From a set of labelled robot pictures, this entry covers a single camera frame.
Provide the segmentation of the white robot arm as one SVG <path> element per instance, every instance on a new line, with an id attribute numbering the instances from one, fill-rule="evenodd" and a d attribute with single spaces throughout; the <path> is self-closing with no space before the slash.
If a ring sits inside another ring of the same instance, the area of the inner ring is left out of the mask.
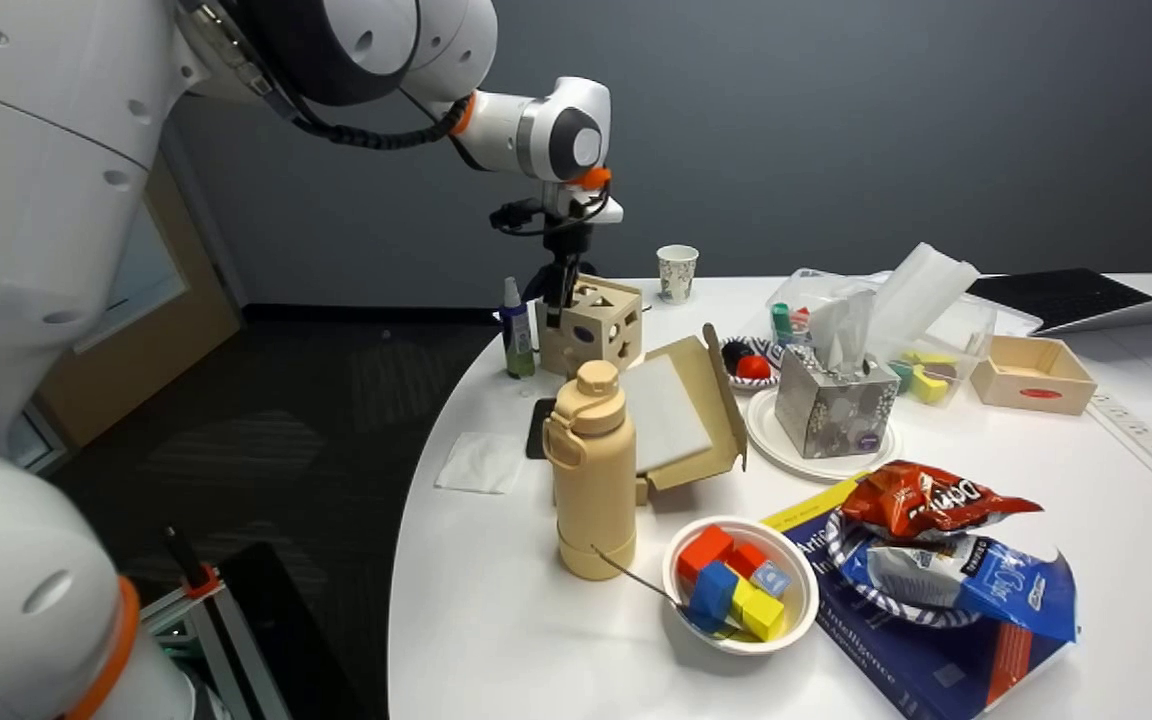
<path id="1" fill-rule="evenodd" d="M 195 98 L 337 147 L 453 147 L 534 183 L 551 229 L 615 222 L 613 93 L 504 93 L 498 0 L 0 0 L 0 720 L 218 720 L 83 513 L 12 422 L 113 292 L 126 221 Z"/>

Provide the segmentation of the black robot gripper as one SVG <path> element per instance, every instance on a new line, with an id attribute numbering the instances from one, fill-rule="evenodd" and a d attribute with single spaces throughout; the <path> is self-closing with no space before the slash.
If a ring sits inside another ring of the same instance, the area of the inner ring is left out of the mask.
<path id="1" fill-rule="evenodd" d="M 546 213 L 538 198 L 510 198 L 491 213 L 504 237 L 538 237 L 551 260 L 525 285 L 528 301 L 567 303 L 575 274 L 588 270 L 593 222 L 584 216 Z"/>

